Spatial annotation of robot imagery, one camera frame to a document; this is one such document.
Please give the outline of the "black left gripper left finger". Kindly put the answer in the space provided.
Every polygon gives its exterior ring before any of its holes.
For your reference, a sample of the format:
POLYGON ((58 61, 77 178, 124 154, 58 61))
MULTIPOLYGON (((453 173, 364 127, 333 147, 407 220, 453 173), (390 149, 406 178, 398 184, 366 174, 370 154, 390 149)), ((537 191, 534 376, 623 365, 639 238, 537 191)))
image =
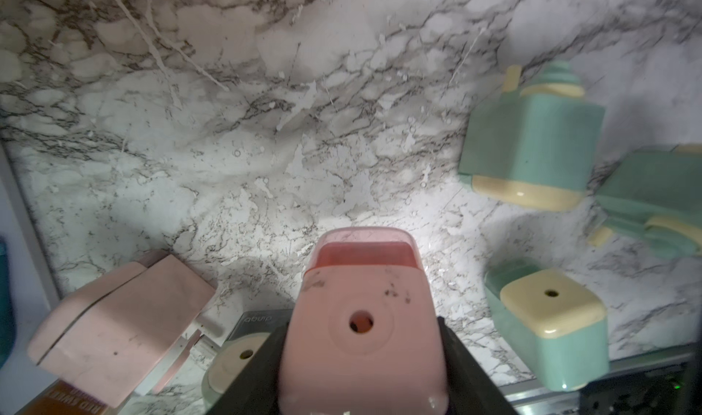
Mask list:
POLYGON ((288 324, 276 328, 208 414, 278 414, 278 374, 288 324))

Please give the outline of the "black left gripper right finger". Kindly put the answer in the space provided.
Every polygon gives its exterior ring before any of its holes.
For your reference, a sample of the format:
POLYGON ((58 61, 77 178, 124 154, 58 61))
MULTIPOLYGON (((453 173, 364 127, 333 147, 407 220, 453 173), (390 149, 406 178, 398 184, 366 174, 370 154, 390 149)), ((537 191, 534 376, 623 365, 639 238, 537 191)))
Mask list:
POLYGON ((447 373, 448 415, 517 415, 464 343, 438 317, 447 373))

